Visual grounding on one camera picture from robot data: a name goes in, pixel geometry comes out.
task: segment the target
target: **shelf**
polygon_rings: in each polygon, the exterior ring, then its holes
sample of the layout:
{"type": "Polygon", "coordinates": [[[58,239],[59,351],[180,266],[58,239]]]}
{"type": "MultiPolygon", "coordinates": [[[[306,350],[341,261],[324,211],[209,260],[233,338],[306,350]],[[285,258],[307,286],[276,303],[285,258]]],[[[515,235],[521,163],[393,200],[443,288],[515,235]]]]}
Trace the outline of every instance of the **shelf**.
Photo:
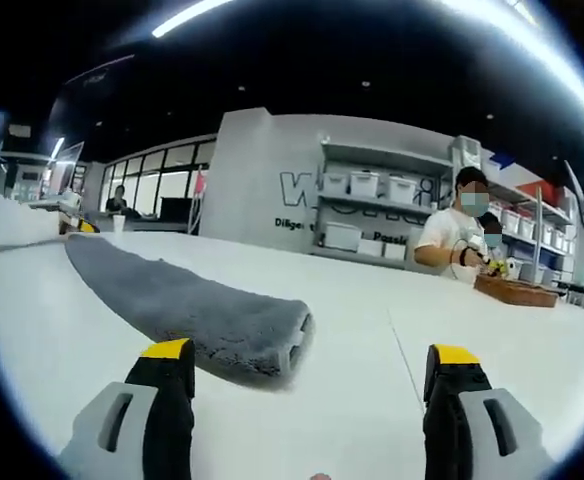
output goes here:
{"type": "MultiPolygon", "coordinates": [[[[517,188],[510,188],[498,183],[490,182],[488,191],[494,197],[504,200],[506,202],[512,203],[518,207],[521,207],[530,212],[536,211],[536,198],[532,195],[528,195],[525,192],[517,188]]],[[[543,218],[549,220],[555,225],[572,225],[573,222],[568,218],[568,216],[559,210],[545,202],[543,202],[543,218]]]]}
{"type": "Polygon", "coordinates": [[[344,260],[346,262],[363,263],[365,265],[373,265],[376,267],[387,267],[395,268],[398,270],[405,270],[405,260],[392,260],[385,257],[374,257],[372,255],[347,252],[345,250],[337,250],[334,248],[312,247],[310,255],[316,255],[317,257],[332,258],[334,260],[344,260]]]}
{"type": "MultiPolygon", "coordinates": [[[[508,232],[506,230],[503,230],[503,236],[511,238],[513,240],[518,240],[519,242],[527,243],[528,245],[531,245],[533,247],[536,245],[536,242],[534,240],[530,240],[529,238],[522,237],[521,235],[518,235],[518,234],[512,233],[512,232],[508,232]]],[[[547,250],[548,252],[554,253],[556,255],[561,255],[561,256],[567,255],[566,252],[559,250],[558,248],[554,248],[550,245],[545,245],[544,243],[541,244],[541,249],[547,250]]]]}
{"type": "Polygon", "coordinates": [[[429,216],[434,212],[430,207],[408,203],[395,203],[384,198],[353,197],[352,195],[327,194],[319,192],[319,199],[326,203],[339,205],[356,205],[358,207],[370,207],[381,211],[409,212],[416,215],[429,216]]]}
{"type": "Polygon", "coordinates": [[[394,168],[440,177],[452,171],[452,162],[405,150],[379,150],[360,145],[322,143],[326,160],[362,166],[394,168]]]}

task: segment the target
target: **ceiling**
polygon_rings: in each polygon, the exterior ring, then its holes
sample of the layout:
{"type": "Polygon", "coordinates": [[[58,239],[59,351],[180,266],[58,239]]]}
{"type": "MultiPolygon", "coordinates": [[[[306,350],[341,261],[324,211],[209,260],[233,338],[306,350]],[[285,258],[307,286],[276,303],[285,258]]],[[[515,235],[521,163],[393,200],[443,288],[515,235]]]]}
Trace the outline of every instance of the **ceiling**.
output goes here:
{"type": "MultiPolygon", "coordinates": [[[[105,162],[265,106],[463,134],[556,183],[553,157],[567,158],[584,179],[584,108],[521,48],[438,2],[234,0],[161,39],[152,29],[193,2],[21,2],[3,30],[18,49],[0,56],[0,105],[33,134],[6,142],[45,153],[59,136],[84,140],[82,158],[105,162]]],[[[584,63],[584,0],[542,3],[547,15],[530,8],[545,34],[584,63]]]]}

